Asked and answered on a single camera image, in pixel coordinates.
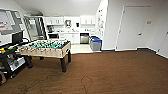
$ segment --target kitchen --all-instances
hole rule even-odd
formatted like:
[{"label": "kitchen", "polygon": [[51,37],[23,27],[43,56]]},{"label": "kitchen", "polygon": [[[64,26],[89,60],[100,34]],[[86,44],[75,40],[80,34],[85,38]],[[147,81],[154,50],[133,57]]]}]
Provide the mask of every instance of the kitchen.
[{"label": "kitchen", "polygon": [[71,41],[72,53],[92,52],[89,36],[95,35],[95,17],[43,17],[47,39]]}]

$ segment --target doorway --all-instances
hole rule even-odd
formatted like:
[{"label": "doorway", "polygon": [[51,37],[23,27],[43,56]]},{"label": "doorway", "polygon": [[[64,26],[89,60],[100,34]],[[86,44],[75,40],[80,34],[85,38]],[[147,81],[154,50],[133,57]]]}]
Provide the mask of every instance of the doorway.
[{"label": "doorway", "polygon": [[124,7],[116,51],[137,50],[149,8],[149,6]]}]

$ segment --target white cabinet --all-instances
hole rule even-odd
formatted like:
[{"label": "white cabinet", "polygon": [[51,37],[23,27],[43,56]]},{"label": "white cabinet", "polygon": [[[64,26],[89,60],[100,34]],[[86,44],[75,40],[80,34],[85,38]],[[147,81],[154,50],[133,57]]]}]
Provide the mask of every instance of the white cabinet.
[{"label": "white cabinet", "polygon": [[64,25],[63,17],[45,17],[46,25]]},{"label": "white cabinet", "polygon": [[80,34],[73,34],[73,43],[74,44],[80,43]]},{"label": "white cabinet", "polygon": [[81,24],[95,24],[94,16],[81,16]]},{"label": "white cabinet", "polygon": [[80,34],[76,33],[65,33],[65,34],[60,34],[62,36],[59,36],[60,39],[64,38],[67,39],[69,41],[71,41],[71,44],[79,44],[80,43]]},{"label": "white cabinet", "polygon": [[52,25],[52,17],[45,17],[45,23],[46,25]]},{"label": "white cabinet", "polygon": [[64,25],[63,17],[52,17],[53,25]]}]

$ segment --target trash bin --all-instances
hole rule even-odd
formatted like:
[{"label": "trash bin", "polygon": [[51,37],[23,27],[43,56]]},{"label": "trash bin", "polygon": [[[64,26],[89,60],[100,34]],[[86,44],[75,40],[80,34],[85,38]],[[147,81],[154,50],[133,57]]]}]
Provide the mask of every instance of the trash bin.
[{"label": "trash bin", "polygon": [[92,51],[101,51],[102,40],[101,39],[91,39],[90,48]]}]

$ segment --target baseboard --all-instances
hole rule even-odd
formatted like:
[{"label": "baseboard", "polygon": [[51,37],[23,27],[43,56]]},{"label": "baseboard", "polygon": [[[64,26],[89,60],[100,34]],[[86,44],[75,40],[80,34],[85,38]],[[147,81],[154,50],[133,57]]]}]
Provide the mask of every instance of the baseboard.
[{"label": "baseboard", "polygon": [[154,50],[152,50],[152,49],[149,49],[149,48],[137,48],[137,50],[144,50],[144,51],[150,51],[150,52],[152,52],[152,53],[155,53],[156,54],[156,51],[154,51]]},{"label": "baseboard", "polygon": [[102,52],[115,52],[115,50],[101,50]]}]

